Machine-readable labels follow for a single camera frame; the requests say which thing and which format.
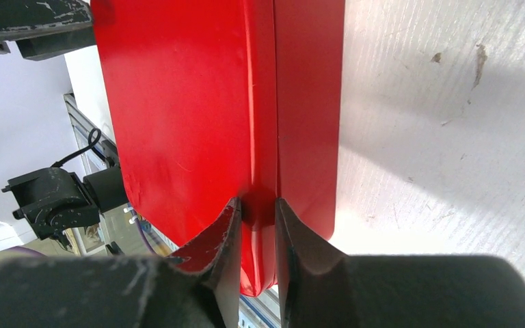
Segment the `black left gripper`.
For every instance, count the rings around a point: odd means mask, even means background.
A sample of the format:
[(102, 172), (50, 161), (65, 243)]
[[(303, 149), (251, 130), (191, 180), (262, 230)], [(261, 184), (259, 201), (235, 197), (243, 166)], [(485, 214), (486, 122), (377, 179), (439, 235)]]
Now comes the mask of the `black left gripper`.
[(96, 44), (90, 5), (75, 0), (0, 0), (0, 55), (15, 42), (21, 56), (41, 61)]

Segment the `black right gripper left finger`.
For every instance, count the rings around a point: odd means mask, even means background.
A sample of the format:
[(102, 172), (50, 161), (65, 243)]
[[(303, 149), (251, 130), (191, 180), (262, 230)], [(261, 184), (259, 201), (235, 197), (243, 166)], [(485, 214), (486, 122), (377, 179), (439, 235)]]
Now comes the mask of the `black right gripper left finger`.
[(236, 327), (241, 204), (169, 256), (0, 263), (0, 327)]

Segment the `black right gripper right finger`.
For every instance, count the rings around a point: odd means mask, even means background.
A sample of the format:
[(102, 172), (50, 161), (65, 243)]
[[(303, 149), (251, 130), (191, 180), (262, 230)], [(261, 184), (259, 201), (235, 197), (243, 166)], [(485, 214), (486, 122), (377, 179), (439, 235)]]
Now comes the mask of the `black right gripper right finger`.
[(283, 327), (525, 327), (525, 282), (494, 256), (351, 256), (275, 203)]

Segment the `red box lid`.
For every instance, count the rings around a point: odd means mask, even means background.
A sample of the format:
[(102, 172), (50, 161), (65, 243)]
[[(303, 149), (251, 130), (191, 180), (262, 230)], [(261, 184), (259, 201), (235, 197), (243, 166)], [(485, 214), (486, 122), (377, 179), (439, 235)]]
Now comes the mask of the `red box lid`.
[(272, 1), (93, 1), (124, 186), (178, 246), (242, 205), (240, 288), (275, 283)]

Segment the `red square chocolate box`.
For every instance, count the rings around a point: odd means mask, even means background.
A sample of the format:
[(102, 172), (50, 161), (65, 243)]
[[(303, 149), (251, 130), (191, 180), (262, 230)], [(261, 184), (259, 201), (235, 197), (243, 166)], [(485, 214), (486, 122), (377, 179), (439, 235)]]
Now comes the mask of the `red square chocolate box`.
[(317, 234), (334, 232), (344, 1), (275, 1), (278, 195)]

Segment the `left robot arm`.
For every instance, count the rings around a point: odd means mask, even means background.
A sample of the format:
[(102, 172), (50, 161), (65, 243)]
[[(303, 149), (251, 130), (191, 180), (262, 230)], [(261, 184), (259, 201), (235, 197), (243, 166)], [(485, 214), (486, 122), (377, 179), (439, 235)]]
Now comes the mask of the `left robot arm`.
[[(23, 58), (40, 61), (95, 45), (94, 17), (84, 1), (0, 1), (0, 54), (17, 44)], [(87, 228), (102, 213), (127, 201), (115, 144), (99, 128), (87, 136), (106, 169), (78, 177), (64, 165), (77, 150), (52, 165), (8, 180), (0, 191), (0, 251), (34, 240), (52, 239), (67, 247), (64, 232)]]

